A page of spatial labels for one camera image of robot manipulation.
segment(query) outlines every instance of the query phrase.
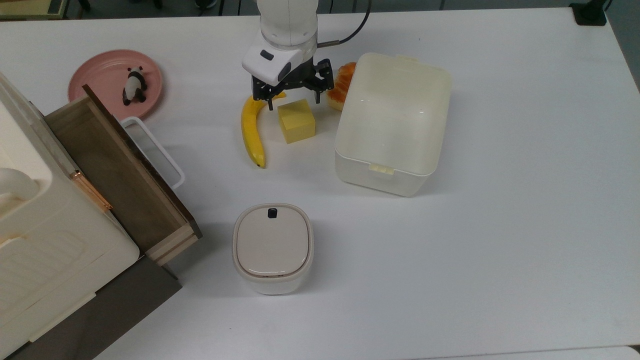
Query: black button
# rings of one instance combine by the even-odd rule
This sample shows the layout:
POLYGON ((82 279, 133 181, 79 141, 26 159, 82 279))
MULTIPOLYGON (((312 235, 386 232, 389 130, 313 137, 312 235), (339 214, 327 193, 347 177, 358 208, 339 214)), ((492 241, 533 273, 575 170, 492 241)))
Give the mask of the black button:
POLYGON ((278 81, 282 81, 282 79, 284 79, 289 71, 291 71, 291 63, 287 63, 287 65, 284 65, 282 71, 280 71, 280 75, 278 75, 278 81))
POLYGON ((265 59, 267 59, 267 60, 269 60, 269 61, 273 60, 273 54, 271 54, 271 53, 267 52, 266 50, 262 50, 262 51, 260 52, 260 55, 261 55, 263 58, 265 58, 265 59))

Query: yellow sponge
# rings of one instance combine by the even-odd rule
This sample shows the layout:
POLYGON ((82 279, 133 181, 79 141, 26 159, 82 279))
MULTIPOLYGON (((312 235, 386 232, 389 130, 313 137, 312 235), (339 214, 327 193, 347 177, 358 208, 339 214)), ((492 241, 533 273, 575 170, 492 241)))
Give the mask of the yellow sponge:
POLYGON ((278 106, 280 129, 287 143, 310 138, 316 134, 316 119, 306 99, 278 106))

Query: small white container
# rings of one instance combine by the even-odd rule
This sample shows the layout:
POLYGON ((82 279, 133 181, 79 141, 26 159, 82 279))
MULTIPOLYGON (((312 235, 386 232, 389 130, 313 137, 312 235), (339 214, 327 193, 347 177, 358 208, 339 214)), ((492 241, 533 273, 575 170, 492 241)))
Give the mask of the small white container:
POLYGON ((238 273, 257 292, 290 293, 300 286, 314 257, 309 217, 289 204, 262 204, 236 221, 233 242, 238 273))
POLYGON ((338 177, 412 196, 438 165, 450 97, 444 69, 404 56, 362 55, 335 138, 338 177))

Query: black stand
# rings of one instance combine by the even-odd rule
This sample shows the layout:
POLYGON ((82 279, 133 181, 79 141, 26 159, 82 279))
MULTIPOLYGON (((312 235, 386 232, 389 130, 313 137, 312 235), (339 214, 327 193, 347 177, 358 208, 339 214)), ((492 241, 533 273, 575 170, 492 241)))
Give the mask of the black stand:
POLYGON ((604 26, 607 24, 607 17, 604 15, 602 7, 606 0, 591 0, 586 4, 571 4, 573 17, 581 26, 604 26))

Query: plastic storage container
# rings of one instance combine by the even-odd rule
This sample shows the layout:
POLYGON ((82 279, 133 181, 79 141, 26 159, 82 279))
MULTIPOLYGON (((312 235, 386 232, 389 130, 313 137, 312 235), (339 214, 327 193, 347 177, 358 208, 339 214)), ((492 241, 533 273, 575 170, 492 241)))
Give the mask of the plastic storage container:
POLYGON ((444 69, 404 56, 362 55, 335 139, 338 177, 412 196, 438 165, 450 97, 444 69))
POLYGON ((70 178, 42 116, 0 74, 0 359, 35 341, 139 257, 70 178))
POLYGON ((308 216, 288 204, 247 209, 236 222, 233 257, 236 270, 255 291, 266 295, 294 291, 314 257, 308 216))

